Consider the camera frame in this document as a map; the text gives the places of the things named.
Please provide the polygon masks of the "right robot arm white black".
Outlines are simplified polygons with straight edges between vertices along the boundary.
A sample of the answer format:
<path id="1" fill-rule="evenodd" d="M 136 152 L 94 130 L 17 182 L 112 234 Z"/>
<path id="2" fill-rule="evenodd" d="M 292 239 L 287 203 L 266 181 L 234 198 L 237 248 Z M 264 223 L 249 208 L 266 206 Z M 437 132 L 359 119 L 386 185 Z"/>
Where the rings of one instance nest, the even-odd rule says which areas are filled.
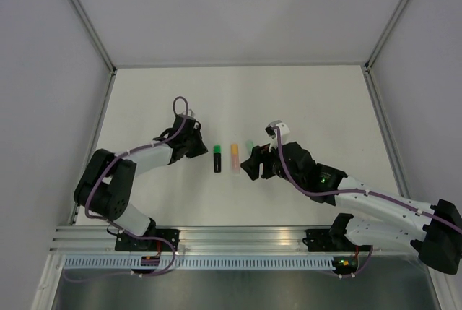
<path id="1" fill-rule="evenodd" d="M 328 233 L 335 249 L 356 245 L 410 251 L 438 272 L 458 272 L 461 214 L 452 202 L 440 199 L 430 204 L 376 192 L 344 171 L 315 162 L 296 142 L 255 146 L 240 167 L 253 181 L 277 176 L 315 202 L 377 219 L 372 223 L 353 214 L 339 214 Z"/>

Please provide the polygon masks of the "orange pen cap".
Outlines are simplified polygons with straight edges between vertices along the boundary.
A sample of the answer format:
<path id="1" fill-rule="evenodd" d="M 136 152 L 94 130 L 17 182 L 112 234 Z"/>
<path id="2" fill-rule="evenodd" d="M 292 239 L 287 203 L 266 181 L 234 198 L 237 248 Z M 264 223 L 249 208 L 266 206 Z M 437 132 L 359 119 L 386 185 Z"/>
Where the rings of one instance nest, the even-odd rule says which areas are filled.
<path id="1" fill-rule="evenodd" d="M 239 151 L 238 151 L 238 145 L 237 144 L 232 144 L 231 145 L 231 153 L 233 155 L 238 155 Z"/>

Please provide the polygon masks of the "pink orange highlighter pen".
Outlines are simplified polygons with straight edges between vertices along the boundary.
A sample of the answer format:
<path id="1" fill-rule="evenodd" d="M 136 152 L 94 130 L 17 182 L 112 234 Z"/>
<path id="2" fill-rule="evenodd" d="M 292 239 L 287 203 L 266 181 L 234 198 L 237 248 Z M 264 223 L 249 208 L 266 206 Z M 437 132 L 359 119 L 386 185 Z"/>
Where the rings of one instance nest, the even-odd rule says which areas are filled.
<path id="1" fill-rule="evenodd" d="M 231 154 L 231 169 L 233 174 L 239 174 L 240 172 L 240 159 L 238 153 Z"/>

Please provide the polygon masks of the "black green highlighter pen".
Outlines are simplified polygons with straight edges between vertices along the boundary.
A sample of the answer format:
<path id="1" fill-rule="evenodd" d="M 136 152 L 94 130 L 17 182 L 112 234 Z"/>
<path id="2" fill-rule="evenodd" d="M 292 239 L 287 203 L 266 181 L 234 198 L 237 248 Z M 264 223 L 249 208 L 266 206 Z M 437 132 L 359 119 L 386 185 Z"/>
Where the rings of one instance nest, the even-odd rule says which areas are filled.
<path id="1" fill-rule="evenodd" d="M 222 172 L 222 154 L 220 152 L 213 153 L 213 166 L 215 173 Z"/>

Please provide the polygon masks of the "bright green marker cap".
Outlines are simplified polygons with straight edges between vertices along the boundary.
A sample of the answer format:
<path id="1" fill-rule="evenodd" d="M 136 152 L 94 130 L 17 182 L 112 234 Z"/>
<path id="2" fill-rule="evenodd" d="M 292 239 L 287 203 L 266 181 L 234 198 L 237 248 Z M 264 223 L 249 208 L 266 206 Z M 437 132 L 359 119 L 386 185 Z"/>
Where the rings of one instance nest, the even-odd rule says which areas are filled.
<path id="1" fill-rule="evenodd" d="M 213 147 L 213 153 L 214 153 L 214 154 L 220 154 L 221 151 L 222 151 L 222 149 L 221 149 L 221 146 L 220 146 L 220 145 L 215 145 L 215 146 Z"/>

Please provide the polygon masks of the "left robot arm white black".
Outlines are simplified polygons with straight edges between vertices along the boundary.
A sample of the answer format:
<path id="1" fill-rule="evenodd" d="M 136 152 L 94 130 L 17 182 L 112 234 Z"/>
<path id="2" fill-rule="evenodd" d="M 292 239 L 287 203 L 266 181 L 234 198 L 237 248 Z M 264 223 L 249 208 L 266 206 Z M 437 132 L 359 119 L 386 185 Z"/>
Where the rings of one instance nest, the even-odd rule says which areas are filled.
<path id="1" fill-rule="evenodd" d="M 206 153 L 201 123 L 194 117 L 177 115 L 173 126 L 148 145 L 120 155 L 96 150 L 77 184 L 74 201 L 88 218 L 104 220 L 118 229 L 114 233 L 116 251 L 177 251 L 180 231 L 158 228 L 154 219 L 131 204 L 133 183 L 155 168 Z"/>

